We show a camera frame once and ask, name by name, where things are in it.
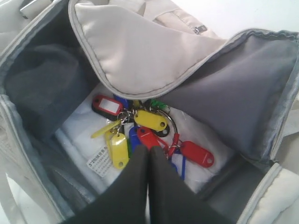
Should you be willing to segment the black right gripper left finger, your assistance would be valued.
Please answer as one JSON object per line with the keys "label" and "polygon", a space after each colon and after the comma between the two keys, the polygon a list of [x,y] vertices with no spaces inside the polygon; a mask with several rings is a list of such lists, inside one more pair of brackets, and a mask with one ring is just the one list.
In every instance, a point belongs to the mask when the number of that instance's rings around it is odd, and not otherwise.
{"label": "black right gripper left finger", "polygon": [[138,146],[121,174],[93,203],[72,217],[73,224],[144,224],[149,152]]}

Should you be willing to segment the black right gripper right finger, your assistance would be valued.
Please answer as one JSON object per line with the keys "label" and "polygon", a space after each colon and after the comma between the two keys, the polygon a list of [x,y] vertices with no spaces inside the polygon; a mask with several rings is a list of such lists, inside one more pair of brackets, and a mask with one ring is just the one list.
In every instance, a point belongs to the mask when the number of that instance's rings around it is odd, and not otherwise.
{"label": "black right gripper right finger", "polygon": [[160,147],[149,153],[148,184],[152,224],[224,223],[224,216],[199,200],[179,178]]}

